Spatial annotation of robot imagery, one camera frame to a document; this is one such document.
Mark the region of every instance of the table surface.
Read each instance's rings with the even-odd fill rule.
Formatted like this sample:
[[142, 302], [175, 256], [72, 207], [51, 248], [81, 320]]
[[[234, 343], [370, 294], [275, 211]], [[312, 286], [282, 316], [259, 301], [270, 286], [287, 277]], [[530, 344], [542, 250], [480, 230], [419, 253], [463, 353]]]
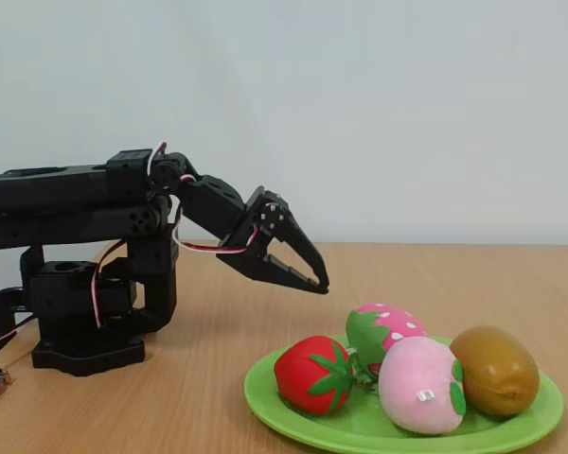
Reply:
[[[34, 370], [37, 330], [25, 329], [0, 352], [16, 380], [0, 397], [0, 452], [316, 454], [253, 417], [244, 376], [275, 349], [344, 332], [354, 306], [382, 302], [437, 336], [483, 323], [513, 332], [566, 397], [559, 428], [522, 452], [568, 453], [568, 247], [318, 248], [326, 296], [253, 282], [210, 254], [182, 251], [174, 317], [146, 337], [146, 361], [123, 369], [84, 378]], [[299, 263], [285, 246], [275, 254]]]

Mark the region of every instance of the green plate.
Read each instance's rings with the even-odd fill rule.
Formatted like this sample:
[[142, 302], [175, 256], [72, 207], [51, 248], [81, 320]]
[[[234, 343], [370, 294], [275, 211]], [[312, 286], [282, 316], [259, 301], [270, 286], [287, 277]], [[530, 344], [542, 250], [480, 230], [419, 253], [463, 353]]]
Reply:
[[[346, 337], [335, 337], [346, 345]], [[449, 340], [437, 339], [449, 344]], [[468, 408], [463, 424], [445, 436], [420, 436], [395, 426], [375, 394], [354, 389], [347, 402], [329, 416], [308, 416], [282, 401], [274, 364], [286, 349], [261, 359], [244, 381], [246, 401], [268, 427], [305, 445], [345, 454], [486, 454], [511, 452], [532, 445], [558, 425], [564, 403], [558, 387], [541, 373], [541, 388], [532, 407], [504, 422]]]

